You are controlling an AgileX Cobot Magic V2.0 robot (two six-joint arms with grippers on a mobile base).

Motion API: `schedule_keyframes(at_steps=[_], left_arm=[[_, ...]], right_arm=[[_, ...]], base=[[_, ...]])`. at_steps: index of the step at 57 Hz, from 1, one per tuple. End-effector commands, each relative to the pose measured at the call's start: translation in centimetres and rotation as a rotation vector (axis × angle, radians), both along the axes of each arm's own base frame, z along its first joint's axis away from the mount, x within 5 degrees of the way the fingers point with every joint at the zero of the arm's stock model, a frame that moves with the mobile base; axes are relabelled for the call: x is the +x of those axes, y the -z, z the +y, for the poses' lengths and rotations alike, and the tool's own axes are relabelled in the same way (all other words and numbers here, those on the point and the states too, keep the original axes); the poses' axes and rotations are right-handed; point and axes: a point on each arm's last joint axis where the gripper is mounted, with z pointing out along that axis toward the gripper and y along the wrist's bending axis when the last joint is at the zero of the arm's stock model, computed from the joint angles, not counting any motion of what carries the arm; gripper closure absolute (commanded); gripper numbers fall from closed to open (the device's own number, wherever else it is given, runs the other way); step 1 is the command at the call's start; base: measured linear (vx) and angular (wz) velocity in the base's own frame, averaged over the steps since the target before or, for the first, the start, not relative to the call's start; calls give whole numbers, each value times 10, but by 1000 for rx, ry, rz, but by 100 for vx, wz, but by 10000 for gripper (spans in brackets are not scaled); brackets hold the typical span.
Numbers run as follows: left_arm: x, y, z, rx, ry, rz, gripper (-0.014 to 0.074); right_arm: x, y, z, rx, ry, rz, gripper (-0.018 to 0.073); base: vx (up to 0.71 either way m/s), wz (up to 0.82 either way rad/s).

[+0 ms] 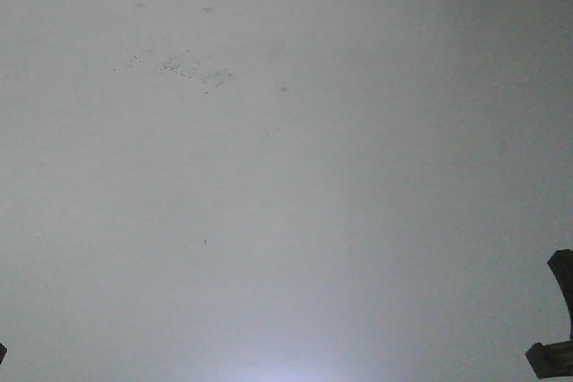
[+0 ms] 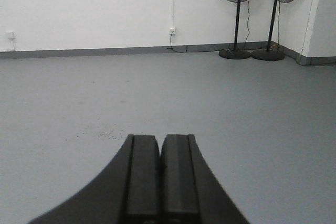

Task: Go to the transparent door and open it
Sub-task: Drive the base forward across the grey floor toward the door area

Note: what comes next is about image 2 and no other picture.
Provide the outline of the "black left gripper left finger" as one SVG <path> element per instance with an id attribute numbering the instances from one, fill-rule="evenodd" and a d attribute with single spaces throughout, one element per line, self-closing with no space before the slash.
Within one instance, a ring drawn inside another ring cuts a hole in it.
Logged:
<path id="1" fill-rule="evenodd" d="M 31 223 L 159 223 L 160 152 L 153 135 L 128 135 L 84 188 Z"/>

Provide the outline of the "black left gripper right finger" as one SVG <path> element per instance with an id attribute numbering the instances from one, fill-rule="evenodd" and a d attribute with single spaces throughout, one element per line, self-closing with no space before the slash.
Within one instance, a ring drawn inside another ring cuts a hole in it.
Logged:
<path id="1" fill-rule="evenodd" d="M 162 223 L 248 223 L 209 168 L 194 135 L 167 135 L 161 161 Z"/>

